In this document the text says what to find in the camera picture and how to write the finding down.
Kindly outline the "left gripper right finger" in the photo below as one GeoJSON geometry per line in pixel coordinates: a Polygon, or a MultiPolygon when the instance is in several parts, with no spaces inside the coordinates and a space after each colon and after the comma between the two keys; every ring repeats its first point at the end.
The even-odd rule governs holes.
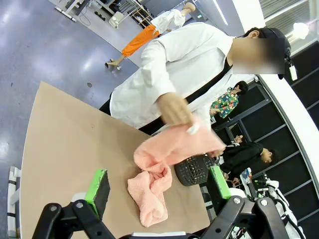
{"type": "Polygon", "coordinates": [[[203,231],[202,239],[227,239],[234,227],[244,228],[253,239],[288,239],[289,235],[272,199],[252,202],[232,196],[219,166],[208,170],[207,190],[216,217],[203,231]]]}

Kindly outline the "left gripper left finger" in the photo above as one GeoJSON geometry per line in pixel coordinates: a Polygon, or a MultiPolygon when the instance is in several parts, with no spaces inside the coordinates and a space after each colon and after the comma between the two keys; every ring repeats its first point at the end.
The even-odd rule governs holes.
{"type": "Polygon", "coordinates": [[[110,193],[108,172],[98,169],[84,199],[63,207],[58,203],[45,205],[33,233],[34,239],[70,239],[83,231],[89,239],[113,239],[102,222],[110,193]]]}

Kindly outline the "person right hand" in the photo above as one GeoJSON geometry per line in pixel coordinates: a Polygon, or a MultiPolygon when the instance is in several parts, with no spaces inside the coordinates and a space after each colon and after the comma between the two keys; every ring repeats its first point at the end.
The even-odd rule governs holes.
{"type": "Polygon", "coordinates": [[[165,100],[160,104],[161,118],[169,125],[193,125],[194,119],[184,99],[165,100]]]}

